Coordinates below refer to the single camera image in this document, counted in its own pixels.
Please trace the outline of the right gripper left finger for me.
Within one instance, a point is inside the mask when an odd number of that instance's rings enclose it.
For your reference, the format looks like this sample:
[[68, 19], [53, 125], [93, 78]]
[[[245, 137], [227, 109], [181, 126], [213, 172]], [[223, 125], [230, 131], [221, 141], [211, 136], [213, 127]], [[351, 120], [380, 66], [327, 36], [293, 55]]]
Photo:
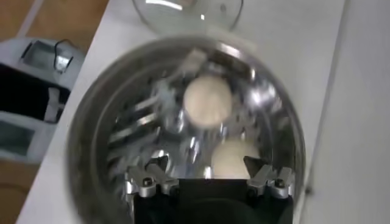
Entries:
[[157, 194], [175, 196], [179, 193], [179, 180], [166, 173], [169, 156], [151, 158], [145, 166], [129, 166], [125, 172], [123, 200], [132, 201], [135, 195], [152, 198]]

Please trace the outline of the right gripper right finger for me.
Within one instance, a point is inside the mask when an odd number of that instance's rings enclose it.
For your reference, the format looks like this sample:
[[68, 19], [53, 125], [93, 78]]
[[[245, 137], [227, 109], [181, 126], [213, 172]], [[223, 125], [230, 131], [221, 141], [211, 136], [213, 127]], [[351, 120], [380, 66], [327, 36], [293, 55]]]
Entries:
[[287, 199], [294, 195], [295, 174], [290, 167], [274, 168], [260, 158], [245, 156], [245, 167], [250, 175], [247, 185], [256, 196], [269, 193], [273, 198]]

